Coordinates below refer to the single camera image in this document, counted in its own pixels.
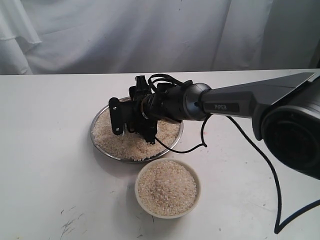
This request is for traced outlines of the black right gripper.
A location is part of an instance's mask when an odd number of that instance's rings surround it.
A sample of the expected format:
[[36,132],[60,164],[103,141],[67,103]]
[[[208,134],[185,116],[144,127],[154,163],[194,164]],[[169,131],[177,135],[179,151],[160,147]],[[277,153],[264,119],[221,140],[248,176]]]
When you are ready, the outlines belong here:
[[148,79],[144,75],[136,76],[135,85],[128,90],[132,114],[125,124],[126,130],[142,135],[147,143],[154,145],[159,121],[181,124],[181,119],[169,113],[165,101],[170,100],[171,91],[180,91],[182,86],[182,81],[168,74],[153,74]]

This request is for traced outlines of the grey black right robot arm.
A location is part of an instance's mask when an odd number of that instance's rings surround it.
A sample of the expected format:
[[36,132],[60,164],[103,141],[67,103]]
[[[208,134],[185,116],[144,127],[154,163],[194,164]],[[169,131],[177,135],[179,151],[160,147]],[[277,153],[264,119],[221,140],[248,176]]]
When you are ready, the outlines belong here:
[[320,177],[320,80],[310,72],[211,88],[154,74],[130,88],[123,117],[138,122],[203,121],[208,115],[251,120],[254,136],[284,165]]

